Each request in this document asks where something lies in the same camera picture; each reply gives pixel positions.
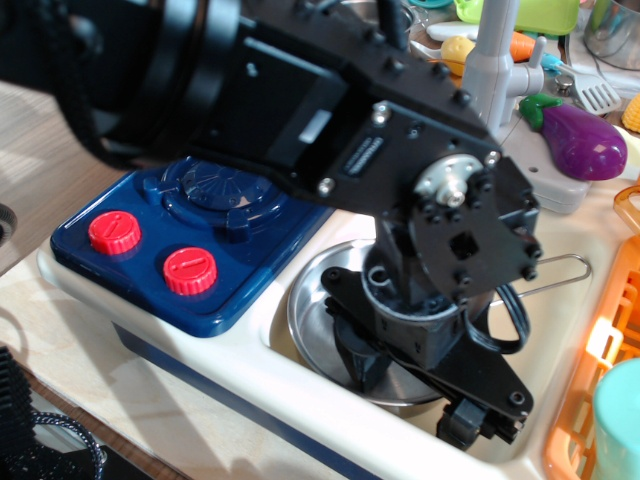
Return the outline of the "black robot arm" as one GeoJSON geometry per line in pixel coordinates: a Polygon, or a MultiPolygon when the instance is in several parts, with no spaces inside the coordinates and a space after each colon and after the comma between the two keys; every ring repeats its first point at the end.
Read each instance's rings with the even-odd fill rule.
{"type": "Polygon", "coordinates": [[[444,441],[512,442],[533,407],[506,362],[530,323],[532,188],[443,64],[413,59],[400,4],[5,1],[1,77],[53,96],[119,169],[187,155],[374,218],[362,268],[321,281],[336,346],[370,389],[398,363],[447,400],[444,441]]]}

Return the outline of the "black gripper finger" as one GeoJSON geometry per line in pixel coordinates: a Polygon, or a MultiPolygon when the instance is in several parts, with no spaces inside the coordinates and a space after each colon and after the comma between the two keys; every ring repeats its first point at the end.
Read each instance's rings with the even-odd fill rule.
{"type": "Polygon", "coordinates": [[[334,344],[351,382],[360,393],[369,393],[385,377],[391,358],[357,333],[349,316],[333,297],[325,301],[325,309],[333,318],[334,344]]]}
{"type": "Polygon", "coordinates": [[[452,401],[437,423],[436,436],[455,448],[470,448],[479,437],[491,439],[489,409],[467,398],[452,401]]]}

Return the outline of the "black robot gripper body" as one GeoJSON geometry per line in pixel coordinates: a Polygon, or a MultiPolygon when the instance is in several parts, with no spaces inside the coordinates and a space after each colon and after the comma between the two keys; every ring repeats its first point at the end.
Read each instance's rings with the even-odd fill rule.
{"type": "Polygon", "coordinates": [[[388,278],[375,279],[380,272],[331,267],[322,273],[321,284],[357,333],[388,355],[391,364],[435,390],[447,405],[467,398],[486,406],[493,437],[513,442],[534,406],[532,394],[505,359],[525,346],[531,332],[513,287],[505,284],[495,290],[517,335],[505,340],[489,333],[491,294],[460,303],[436,296],[410,307],[393,292],[388,278]]]}

